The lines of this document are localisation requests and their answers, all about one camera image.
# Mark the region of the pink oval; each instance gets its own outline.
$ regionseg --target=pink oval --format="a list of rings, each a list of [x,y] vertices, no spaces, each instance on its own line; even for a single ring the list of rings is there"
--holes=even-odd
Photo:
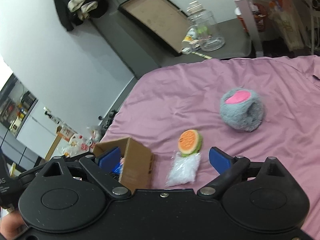
[[[251,93],[246,90],[237,91],[231,98],[228,98],[225,103],[229,105],[239,104],[249,99]]]

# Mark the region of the pink bed sheet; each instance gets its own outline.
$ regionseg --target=pink bed sheet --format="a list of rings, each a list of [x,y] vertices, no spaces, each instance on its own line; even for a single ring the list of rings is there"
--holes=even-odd
[[[276,156],[310,199],[303,230],[320,239],[320,67],[316,56],[257,58],[178,64],[144,75],[124,102],[103,140],[130,136],[156,155],[153,188],[165,188],[171,157],[182,132],[203,136],[196,182],[172,188],[200,187],[218,176],[208,161],[217,146],[252,161]],[[258,92],[266,115],[251,133],[228,127],[220,118],[220,98],[244,87]]]

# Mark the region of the mattress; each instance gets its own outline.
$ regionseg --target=mattress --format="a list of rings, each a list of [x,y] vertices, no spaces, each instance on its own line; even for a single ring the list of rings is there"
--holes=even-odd
[[[317,56],[217,59],[178,64],[144,75],[124,102],[103,140],[130,136],[156,155],[153,188],[165,188],[182,132],[203,136],[196,181],[172,188],[198,190],[218,176],[208,161],[217,146],[231,156],[263,162],[276,156],[310,199],[303,230],[320,239],[320,81]],[[222,95],[235,87],[255,90],[265,117],[253,132],[228,127],[220,118]]]

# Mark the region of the skin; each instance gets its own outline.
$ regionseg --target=skin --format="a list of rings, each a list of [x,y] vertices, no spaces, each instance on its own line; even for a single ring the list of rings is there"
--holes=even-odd
[[[19,227],[25,225],[20,213],[13,211],[4,216],[0,223],[0,233],[7,240],[14,239],[19,233]]]

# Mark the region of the watermelon slice toy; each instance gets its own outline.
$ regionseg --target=watermelon slice toy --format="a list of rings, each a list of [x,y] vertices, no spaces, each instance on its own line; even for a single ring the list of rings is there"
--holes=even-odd
[[[201,145],[202,136],[197,130],[185,131],[178,141],[178,148],[182,157],[199,152]]]

